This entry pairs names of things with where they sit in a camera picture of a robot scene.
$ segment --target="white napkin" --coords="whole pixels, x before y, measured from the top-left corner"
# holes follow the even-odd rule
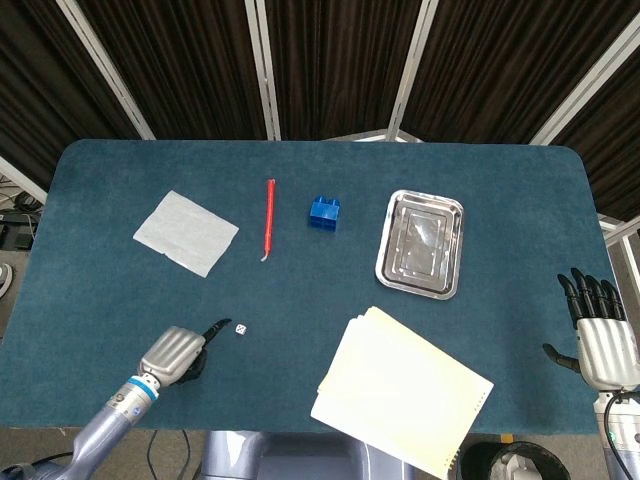
[[[133,239],[204,278],[236,233],[238,227],[172,190]]]

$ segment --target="paper stack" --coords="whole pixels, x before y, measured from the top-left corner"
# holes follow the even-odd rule
[[[311,416],[445,479],[492,388],[372,307],[349,322]]]

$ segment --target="blue lego brick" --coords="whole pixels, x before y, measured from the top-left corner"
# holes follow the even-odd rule
[[[340,200],[337,198],[316,197],[311,204],[309,224],[322,230],[336,231],[340,215]]]

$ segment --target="blue felt surface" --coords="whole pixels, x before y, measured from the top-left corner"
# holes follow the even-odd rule
[[[273,251],[260,263],[269,177]],[[464,206],[451,300],[375,279],[398,189]],[[132,239],[169,190],[240,228],[206,279]],[[308,225],[320,194],[342,203],[336,233]],[[0,422],[83,425],[167,327],[228,316],[247,335],[224,330],[203,377],[162,391],[142,425],[325,430],[309,417],[316,387],[348,320],[376,305],[495,383],[474,431],[594,432],[595,392],[541,348],[576,352],[556,284],[571,266],[612,279],[582,163],[565,148],[81,141],[58,166],[0,347]]]

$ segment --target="metal frame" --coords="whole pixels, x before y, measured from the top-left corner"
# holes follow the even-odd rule
[[[87,17],[82,12],[78,2],[76,2],[76,0],[56,0],[56,3],[67,18],[69,24],[71,24],[76,35],[78,35],[78,38],[91,56],[96,67],[100,70],[107,85],[109,85],[118,102],[120,102],[124,113],[129,117],[129,120],[138,131],[140,138],[143,140],[155,140],[156,137],[151,131],[151,127],[149,127],[149,124],[133,99],[131,92],[124,83],[120,73],[118,73],[118,70],[105,50],[104,45],[102,45],[102,42],[96,35],[96,32],[89,24],[89,20],[87,20]]]
[[[393,105],[391,119],[389,120],[389,128],[387,129],[386,138],[387,141],[396,140],[400,132],[402,117],[404,117],[407,101],[411,95],[413,82],[416,78],[416,72],[418,71],[420,60],[422,60],[424,47],[427,44],[427,38],[429,37],[431,24],[433,23],[433,18],[436,15],[437,8],[438,0],[422,0],[418,19],[416,20],[416,27],[413,30],[413,37],[411,38],[411,44],[409,45],[407,60],[404,64],[400,86],[398,87],[396,102]]]
[[[264,0],[245,0],[244,4],[247,11],[253,59],[256,64],[256,75],[258,76],[267,140],[281,140],[267,10]]]
[[[610,230],[604,235],[604,241],[607,244],[607,247],[610,247],[633,235],[638,230],[640,230],[640,215],[635,217],[633,220],[630,220],[626,223],[621,223],[614,229]]]
[[[640,12],[551,114],[529,143],[549,145],[638,46],[640,46]]]
[[[620,253],[622,254],[622,258],[624,260],[624,271],[623,276],[618,277],[618,272],[615,272],[615,265],[612,262],[612,266],[614,266],[614,272],[616,273],[616,278],[618,279],[618,285],[620,286],[620,282],[624,281],[625,283],[631,285],[632,290],[627,290],[626,295],[621,290],[620,293],[622,295],[622,302],[627,309],[627,312],[633,311],[637,312],[640,307],[640,268],[638,266],[638,261],[640,261],[640,257],[636,255],[637,253],[637,245],[638,245],[638,229],[640,229],[640,215],[635,217],[629,222],[619,222],[614,228],[611,228],[614,221],[606,222],[603,218],[600,218],[600,226],[605,230],[604,240],[607,246],[607,250],[609,251],[609,256],[612,255],[613,250],[612,247],[620,246]]]
[[[325,142],[386,142],[387,132],[386,128],[380,130],[371,130],[369,132],[353,133],[351,135],[344,135],[342,137],[328,138]],[[400,130],[398,135],[392,140],[398,143],[423,143],[419,138],[409,135],[407,132]]]
[[[7,177],[40,203],[44,204],[47,201],[47,192],[3,157],[0,157],[0,174]]]

